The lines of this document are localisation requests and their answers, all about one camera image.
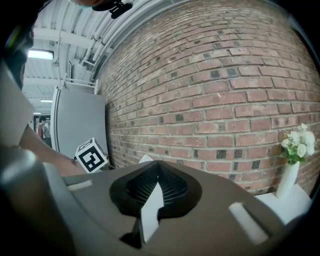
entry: person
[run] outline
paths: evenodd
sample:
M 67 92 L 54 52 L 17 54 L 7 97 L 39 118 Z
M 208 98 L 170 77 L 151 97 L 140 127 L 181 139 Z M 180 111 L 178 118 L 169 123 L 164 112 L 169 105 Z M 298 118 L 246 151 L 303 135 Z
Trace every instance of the person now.
M 38 136 L 41 138 L 41 140 L 44 140 L 44 126 L 46 123 L 46 117 L 45 116 L 40 116 L 39 118 L 39 124 L 38 127 L 36 128 L 36 133 Z
M 7 1 L 6 8 L 14 12 L 9 22 L 5 22 L 1 39 L 1 55 L 4 58 L 17 86 L 22 89 L 28 51 L 33 46 L 33 26 L 38 14 L 54 0 Z M 95 7 L 109 0 L 72 0 L 85 7 Z M 32 151 L 45 163 L 54 164 L 62 176 L 85 174 L 81 165 L 67 156 L 50 148 L 29 125 L 26 125 L 19 146 Z

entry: gray panel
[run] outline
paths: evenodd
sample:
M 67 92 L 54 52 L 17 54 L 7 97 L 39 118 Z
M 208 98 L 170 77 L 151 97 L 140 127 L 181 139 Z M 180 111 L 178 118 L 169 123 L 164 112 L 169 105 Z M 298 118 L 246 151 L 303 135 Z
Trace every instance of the gray panel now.
M 77 90 L 62 89 L 57 108 L 56 134 L 59 151 L 69 158 L 77 147 L 92 137 L 107 150 L 105 97 Z

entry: white metal beam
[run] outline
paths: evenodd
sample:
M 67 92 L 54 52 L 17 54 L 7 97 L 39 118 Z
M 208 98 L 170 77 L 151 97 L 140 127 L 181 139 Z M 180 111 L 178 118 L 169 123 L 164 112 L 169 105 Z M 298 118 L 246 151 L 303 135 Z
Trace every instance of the white metal beam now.
M 56 42 L 59 41 L 58 30 L 35 27 L 33 29 L 33 32 L 34 32 L 34 39 L 49 40 L 49 41 L 56 41 Z M 74 33 L 61 31 L 60 42 L 64 44 L 70 44 L 78 47 L 88 48 L 90 46 L 91 39 L 85 36 L 74 34 Z
M 54 78 L 30 78 L 24 77 L 23 84 L 26 86 L 58 86 L 62 83 L 62 80 L 59 82 L 58 79 Z

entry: ceiling light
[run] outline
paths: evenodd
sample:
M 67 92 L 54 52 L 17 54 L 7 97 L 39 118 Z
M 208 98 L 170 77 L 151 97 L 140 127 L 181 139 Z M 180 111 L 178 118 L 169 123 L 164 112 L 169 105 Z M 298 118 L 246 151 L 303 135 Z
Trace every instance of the ceiling light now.
M 53 60 L 54 59 L 54 52 L 51 50 L 29 50 L 28 58 Z
M 41 102 L 52 102 L 52 99 L 40 99 Z

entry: green leaves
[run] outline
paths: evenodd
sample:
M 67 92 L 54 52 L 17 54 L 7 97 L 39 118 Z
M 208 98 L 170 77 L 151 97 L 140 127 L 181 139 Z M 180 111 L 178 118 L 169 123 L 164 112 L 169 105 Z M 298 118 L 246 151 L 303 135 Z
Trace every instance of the green leaves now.
M 288 163 L 290 165 L 294 165 L 296 162 L 305 162 L 306 159 L 304 157 L 300 157 L 297 154 L 297 146 L 289 146 L 284 149 L 284 152 L 281 153 L 280 157 L 288 158 Z

